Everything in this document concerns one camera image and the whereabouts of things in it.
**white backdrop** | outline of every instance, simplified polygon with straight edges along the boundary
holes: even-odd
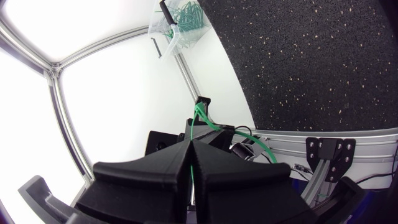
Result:
[[[0,49],[0,199],[16,223],[42,223],[17,191],[41,175],[70,204],[84,184],[59,130],[47,80]]]

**white surface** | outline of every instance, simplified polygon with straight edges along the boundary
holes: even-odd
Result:
[[[46,79],[0,49],[0,198],[16,223],[42,223],[17,191],[41,175],[70,204],[84,181],[65,146]]]
[[[201,95],[211,98],[209,113],[212,120],[220,124],[254,127],[241,85],[214,29],[183,54]]]
[[[167,44],[163,36],[157,42]],[[185,131],[194,102],[174,58],[158,57],[153,41],[142,35],[61,74],[71,121],[91,164],[142,157],[150,130]]]
[[[2,17],[51,62],[149,24],[155,0],[7,0]]]

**black bracket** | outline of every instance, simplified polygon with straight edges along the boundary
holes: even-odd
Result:
[[[207,115],[208,115],[208,108],[209,108],[210,102],[211,102],[211,99],[210,99],[210,98],[203,97],[203,96],[198,96],[195,105],[197,105],[198,103],[203,103],[203,106],[205,107],[205,113],[206,113],[206,116],[207,116]],[[197,118],[195,119],[195,124],[196,124],[198,121],[199,121],[199,116],[197,116]]]
[[[330,160],[326,182],[336,183],[351,167],[355,152],[355,139],[307,138],[307,162],[314,172],[321,159]]]

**black mount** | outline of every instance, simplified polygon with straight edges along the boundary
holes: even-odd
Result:
[[[337,183],[353,163],[355,143],[355,139],[307,138],[307,162],[314,172],[321,159],[330,160],[325,181]]]

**black plastic part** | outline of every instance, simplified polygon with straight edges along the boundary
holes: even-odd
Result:
[[[43,177],[36,175],[26,182],[18,192],[44,223],[64,223],[55,212],[47,206],[45,199],[50,196],[51,191],[45,183]]]
[[[249,160],[250,158],[256,156],[250,148],[240,142],[232,146],[231,152],[244,160]]]
[[[332,160],[337,149],[337,139],[323,139],[322,147],[318,148],[319,159]]]
[[[318,216],[317,223],[341,223],[359,205],[364,195],[365,191],[350,178],[341,178],[331,195],[313,208]]]
[[[313,223],[287,164],[261,164],[193,140],[198,223]]]
[[[190,147],[187,139],[136,161],[96,163],[77,207],[111,223],[185,222]]]
[[[166,6],[166,3],[164,3],[164,0],[162,0],[159,4],[160,4],[160,8],[163,11],[164,17],[166,18],[166,20],[169,23],[169,25],[171,25],[171,24],[176,24],[177,25],[177,23],[174,22],[173,17],[170,14],[169,9],[167,9],[167,6]]]
[[[175,134],[162,133],[158,131],[150,131],[148,135],[147,148],[145,155],[162,150],[166,147],[172,146],[180,139],[180,136]]]
[[[351,167],[355,153],[355,139],[307,138],[307,162],[312,172],[320,159],[330,160],[330,169],[325,177],[326,182],[337,183]]]
[[[81,211],[68,206],[51,194],[43,177],[36,175],[24,184],[18,192],[29,207],[44,223],[75,223],[70,218],[78,215],[80,218],[90,220],[90,223],[103,223],[93,217],[83,214]]]
[[[195,105],[197,105],[198,103],[203,103],[204,107],[205,107],[205,114],[206,116],[208,116],[208,108],[209,108],[209,104],[211,103],[211,99],[207,98],[207,97],[203,97],[203,96],[198,96],[197,101],[195,103]],[[199,116],[197,116],[195,118],[195,123],[194,125],[201,125],[200,123],[197,123],[197,121],[199,121]]]
[[[376,201],[373,199],[357,223],[398,223],[398,169],[390,187],[378,194],[381,194],[381,197],[376,197]]]
[[[84,215],[82,213],[74,213],[66,222],[66,224],[106,224],[106,222],[102,222],[96,218],[89,217],[88,215]]]

